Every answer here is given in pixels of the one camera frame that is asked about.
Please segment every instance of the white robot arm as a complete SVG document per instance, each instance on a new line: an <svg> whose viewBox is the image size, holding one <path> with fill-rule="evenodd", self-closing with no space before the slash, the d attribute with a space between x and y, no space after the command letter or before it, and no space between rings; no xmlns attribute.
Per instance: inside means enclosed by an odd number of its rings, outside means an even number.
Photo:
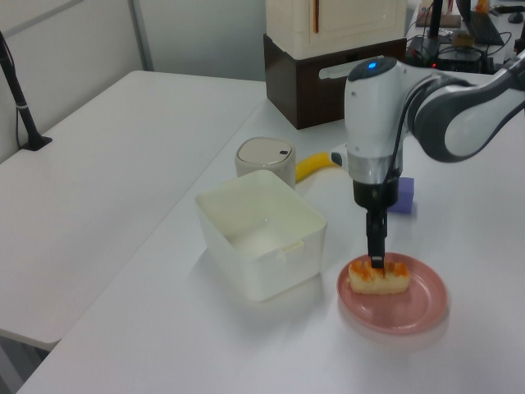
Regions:
<svg viewBox="0 0 525 394"><path fill-rule="evenodd" d="M368 254L383 268L386 209L397 200L403 139L412 133L435 160L454 163L482 150L525 108L525 53L484 85L381 57L356 66L345 88L349 174L367 210Z"/></svg>

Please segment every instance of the purple sponge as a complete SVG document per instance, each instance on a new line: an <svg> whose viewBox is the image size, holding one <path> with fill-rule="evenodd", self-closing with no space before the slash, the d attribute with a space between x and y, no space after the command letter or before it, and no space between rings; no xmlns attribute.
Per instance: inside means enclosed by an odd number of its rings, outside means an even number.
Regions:
<svg viewBox="0 0 525 394"><path fill-rule="evenodd" d="M388 208L388 212L412 213L413 178L400 178L397 203Z"/></svg>

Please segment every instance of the electronic equipment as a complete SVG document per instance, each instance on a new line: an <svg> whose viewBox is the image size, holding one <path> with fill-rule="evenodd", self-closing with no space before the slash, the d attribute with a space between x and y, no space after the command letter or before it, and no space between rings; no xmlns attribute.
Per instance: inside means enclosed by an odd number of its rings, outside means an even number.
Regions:
<svg viewBox="0 0 525 394"><path fill-rule="evenodd" d="M498 14L514 14L515 12L524 12L524 6L495 6L494 10Z"/></svg>
<svg viewBox="0 0 525 394"><path fill-rule="evenodd" d="M504 45L500 32L496 29L488 14L472 11L470 0L456 0L456 4L468 32L478 44Z"/></svg>
<svg viewBox="0 0 525 394"><path fill-rule="evenodd" d="M509 15L508 19L509 23L522 23L523 22L523 14L521 12L513 12Z"/></svg>
<svg viewBox="0 0 525 394"><path fill-rule="evenodd" d="M453 48L441 52L436 61L442 71L471 72L481 74L484 66L484 53L475 48Z"/></svg>

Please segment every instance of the orange sauce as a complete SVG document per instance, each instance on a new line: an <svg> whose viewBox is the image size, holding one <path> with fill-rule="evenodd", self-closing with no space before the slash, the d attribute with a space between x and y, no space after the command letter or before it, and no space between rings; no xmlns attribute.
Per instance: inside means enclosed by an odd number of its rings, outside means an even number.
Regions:
<svg viewBox="0 0 525 394"><path fill-rule="evenodd" d="M385 276L385 272L393 273L396 277L407 277L409 275L409 269L405 263L393 263L386 262L385 270L379 268L372 268L370 261L363 263L362 261L354 261L350 264L350 271L358 275L365 282L372 280L372 272L376 272L376 275Z"/></svg>

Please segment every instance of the white wall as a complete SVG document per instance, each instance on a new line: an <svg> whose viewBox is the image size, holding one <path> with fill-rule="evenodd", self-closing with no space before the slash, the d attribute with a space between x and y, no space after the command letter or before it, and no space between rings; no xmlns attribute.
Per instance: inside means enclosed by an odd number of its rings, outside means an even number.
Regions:
<svg viewBox="0 0 525 394"><path fill-rule="evenodd" d="M143 68L128 0L84 0L8 37L7 44L41 133ZM14 130L15 104L0 73L0 163L16 152Z"/></svg>
<svg viewBox="0 0 525 394"><path fill-rule="evenodd" d="M407 18L405 19L404 23L405 26L405 34L409 31L410 24L412 23L413 14L416 11L416 8L418 8L419 0L407 0Z"/></svg>
<svg viewBox="0 0 525 394"><path fill-rule="evenodd" d="M134 0L155 71L264 80L264 0Z"/></svg>

